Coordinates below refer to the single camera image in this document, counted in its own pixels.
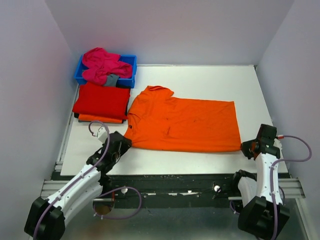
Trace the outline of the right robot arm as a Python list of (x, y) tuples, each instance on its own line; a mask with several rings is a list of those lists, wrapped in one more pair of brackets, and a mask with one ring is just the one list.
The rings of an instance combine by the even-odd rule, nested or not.
[(276, 127), (261, 124), (256, 138), (242, 142), (240, 150), (254, 160), (257, 173), (239, 170), (230, 183), (230, 191), (242, 199), (238, 228), (262, 240), (276, 239), (290, 218), (280, 195), (281, 151), (275, 146), (276, 139)]

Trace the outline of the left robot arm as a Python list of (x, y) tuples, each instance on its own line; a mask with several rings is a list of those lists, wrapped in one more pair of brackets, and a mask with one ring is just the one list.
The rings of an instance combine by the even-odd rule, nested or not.
[(131, 147), (132, 141), (117, 131), (107, 136), (65, 186), (32, 203), (24, 232), (36, 240), (61, 239), (69, 222), (85, 205), (98, 196), (104, 198), (110, 194), (107, 174)]

